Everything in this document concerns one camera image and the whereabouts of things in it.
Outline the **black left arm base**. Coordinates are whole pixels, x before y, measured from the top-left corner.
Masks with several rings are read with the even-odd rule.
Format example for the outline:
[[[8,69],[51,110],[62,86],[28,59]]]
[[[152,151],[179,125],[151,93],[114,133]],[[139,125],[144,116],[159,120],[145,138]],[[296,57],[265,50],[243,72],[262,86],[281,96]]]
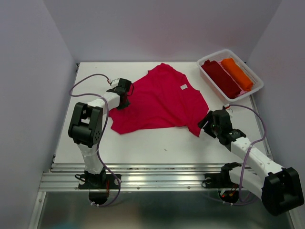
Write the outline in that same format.
[[[119,184],[115,177],[111,174],[101,172],[100,174],[91,174],[85,171],[83,174],[76,174],[74,176],[79,184],[78,189],[119,189]]]

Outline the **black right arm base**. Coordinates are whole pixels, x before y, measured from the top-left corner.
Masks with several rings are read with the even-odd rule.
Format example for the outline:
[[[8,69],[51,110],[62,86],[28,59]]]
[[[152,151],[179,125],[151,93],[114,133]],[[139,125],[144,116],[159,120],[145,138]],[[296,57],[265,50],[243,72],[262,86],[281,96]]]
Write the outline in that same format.
[[[239,186],[240,174],[237,175],[237,181],[233,181],[233,176],[229,174],[235,168],[241,169],[242,165],[237,162],[227,163],[221,167],[221,171],[218,173],[205,173],[203,175],[202,187],[209,189]]]

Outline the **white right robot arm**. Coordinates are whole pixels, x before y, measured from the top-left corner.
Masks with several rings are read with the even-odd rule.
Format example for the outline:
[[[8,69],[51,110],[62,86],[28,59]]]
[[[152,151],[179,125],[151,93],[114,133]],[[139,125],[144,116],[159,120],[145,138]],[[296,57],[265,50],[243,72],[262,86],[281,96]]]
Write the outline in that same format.
[[[234,129],[228,106],[209,111],[198,126],[243,160],[224,164],[219,173],[204,174],[202,186],[218,189],[223,203],[239,203],[239,195],[245,188],[260,199],[273,216],[304,204],[298,172],[274,162],[256,148],[244,132]]]

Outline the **crimson red t shirt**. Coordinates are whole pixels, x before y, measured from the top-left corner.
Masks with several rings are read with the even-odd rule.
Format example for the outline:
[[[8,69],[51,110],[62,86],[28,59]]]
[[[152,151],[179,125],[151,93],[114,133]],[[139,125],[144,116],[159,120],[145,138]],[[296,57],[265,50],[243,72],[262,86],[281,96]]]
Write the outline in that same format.
[[[130,105],[109,111],[113,131],[122,135],[142,129],[187,127],[199,137],[198,123],[209,107],[186,75],[161,63],[133,85],[134,91],[128,98]]]

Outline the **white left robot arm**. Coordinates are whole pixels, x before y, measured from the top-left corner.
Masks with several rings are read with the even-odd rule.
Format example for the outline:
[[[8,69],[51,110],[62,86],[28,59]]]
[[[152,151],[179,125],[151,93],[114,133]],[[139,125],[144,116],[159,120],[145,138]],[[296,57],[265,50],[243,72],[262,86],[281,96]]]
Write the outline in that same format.
[[[68,136],[73,139],[81,151],[85,163],[85,171],[90,176],[90,183],[101,188],[106,183],[106,176],[101,173],[104,165],[99,159],[98,152],[100,141],[103,137],[109,111],[111,109],[124,109],[129,106],[128,97],[133,93],[131,81],[123,78],[107,80],[110,89],[104,95],[95,93],[72,94],[71,97],[94,96],[96,99],[82,103],[78,102],[74,106]]]

